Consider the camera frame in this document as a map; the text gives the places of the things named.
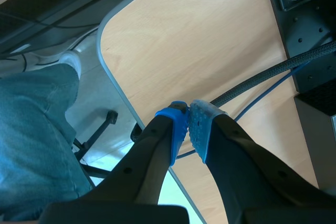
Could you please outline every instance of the shoe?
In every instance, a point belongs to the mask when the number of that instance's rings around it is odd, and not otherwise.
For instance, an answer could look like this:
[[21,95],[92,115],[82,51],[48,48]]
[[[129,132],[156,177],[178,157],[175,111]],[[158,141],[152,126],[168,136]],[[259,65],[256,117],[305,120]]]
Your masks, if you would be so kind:
[[78,79],[80,79],[82,66],[77,53],[75,53],[74,51],[64,52],[61,58],[59,58],[58,63],[68,64],[69,66],[73,67],[78,74]]

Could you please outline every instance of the black cable sleeve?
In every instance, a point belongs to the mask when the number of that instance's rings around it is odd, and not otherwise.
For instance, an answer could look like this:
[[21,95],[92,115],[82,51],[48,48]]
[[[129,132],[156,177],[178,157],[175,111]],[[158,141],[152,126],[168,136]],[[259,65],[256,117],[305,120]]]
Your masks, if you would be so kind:
[[311,49],[307,52],[299,54],[279,64],[276,64],[273,67],[270,67],[269,69],[266,69],[263,72],[256,74],[255,76],[243,81],[242,83],[238,84],[234,88],[226,91],[224,94],[220,95],[219,97],[211,101],[211,103],[217,107],[220,107],[224,105],[225,103],[227,103],[228,101],[232,100],[233,98],[244,93],[245,91],[272,78],[273,76],[276,76],[277,74],[280,74],[289,69],[295,68],[299,65],[305,64],[311,60],[315,60],[322,56],[331,54],[335,51],[336,51],[336,41],[332,41],[318,48]]

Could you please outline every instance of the black metal bracket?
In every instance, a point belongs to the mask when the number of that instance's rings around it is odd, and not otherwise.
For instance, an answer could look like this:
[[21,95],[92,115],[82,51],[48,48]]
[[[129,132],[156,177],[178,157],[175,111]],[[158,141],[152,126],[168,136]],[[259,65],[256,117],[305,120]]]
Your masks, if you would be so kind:
[[[335,40],[335,0],[271,0],[288,58]],[[314,60],[295,74],[296,89],[307,92],[336,78],[336,54]]]

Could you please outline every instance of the jeans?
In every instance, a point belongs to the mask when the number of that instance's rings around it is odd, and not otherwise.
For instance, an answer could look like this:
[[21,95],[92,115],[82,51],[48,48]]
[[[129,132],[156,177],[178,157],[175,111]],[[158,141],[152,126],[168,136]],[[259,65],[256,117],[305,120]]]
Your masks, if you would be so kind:
[[92,189],[72,152],[76,132],[65,118],[78,84],[76,71],[66,64],[0,80],[3,220],[37,220],[49,203]]

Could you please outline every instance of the blue rubber pad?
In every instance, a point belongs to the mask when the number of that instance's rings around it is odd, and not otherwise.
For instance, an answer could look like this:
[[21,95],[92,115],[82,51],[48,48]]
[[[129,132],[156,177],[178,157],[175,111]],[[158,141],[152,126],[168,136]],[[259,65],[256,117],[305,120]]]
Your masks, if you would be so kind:
[[226,112],[209,102],[194,100],[190,104],[190,141],[204,164],[208,152],[212,120],[220,114],[226,114]]

